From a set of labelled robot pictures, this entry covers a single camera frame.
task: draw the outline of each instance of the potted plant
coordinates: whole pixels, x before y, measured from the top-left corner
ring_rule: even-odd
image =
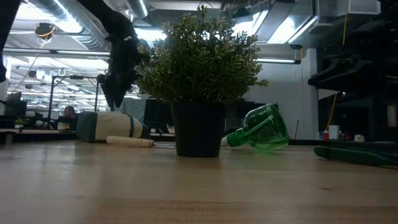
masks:
[[[234,34],[224,17],[205,20],[208,11],[198,7],[201,18],[183,15],[176,24],[163,23],[164,40],[154,42],[151,61],[135,69],[141,92],[172,105],[177,154],[216,157],[224,130],[225,104],[240,99],[257,81],[261,65],[257,37]]]
[[[23,128],[24,124],[26,124],[26,122],[23,119],[19,118],[18,120],[15,121],[15,128],[16,129]]]

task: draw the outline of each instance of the desk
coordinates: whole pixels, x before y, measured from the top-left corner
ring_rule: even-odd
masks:
[[[312,148],[196,159],[80,141],[0,146],[1,223],[397,223],[397,170]]]
[[[0,129],[0,144],[6,142],[7,134],[13,134],[13,142],[59,141],[76,139],[74,131],[42,129]]]

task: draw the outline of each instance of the metal rack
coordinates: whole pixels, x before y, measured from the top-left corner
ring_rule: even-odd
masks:
[[[72,80],[82,80],[82,79],[97,79],[96,77],[84,77],[84,76],[79,76],[79,75],[69,75],[69,76],[60,76],[60,75],[54,75],[52,76],[52,81],[51,81],[51,91],[50,91],[50,103],[49,103],[49,115],[48,115],[48,120],[51,118],[51,110],[52,110],[52,100],[53,100],[53,95],[54,95],[54,88],[58,85],[58,83],[55,83],[55,79],[61,79],[64,80],[66,78],[70,78]],[[97,81],[96,83],[96,91],[95,91],[95,103],[94,103],[94,112],[97,111],[97,104],[98,104],[98,91],[100,88],[100,83]]]

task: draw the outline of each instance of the green spray bottle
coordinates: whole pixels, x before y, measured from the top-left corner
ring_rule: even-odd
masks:
[[[243,128],[225,136],[221,147],[249,144],[258,151],[267,152],[286,146],[289,138],[278,109],[267,104],[250,111],[243,119]]]

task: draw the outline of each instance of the wooden table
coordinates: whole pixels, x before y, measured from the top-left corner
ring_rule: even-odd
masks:
[[[78,141],[13,144],[0,146],[0,222],[398,223],[397,171],[324,161],[303,146],[194,159]]]

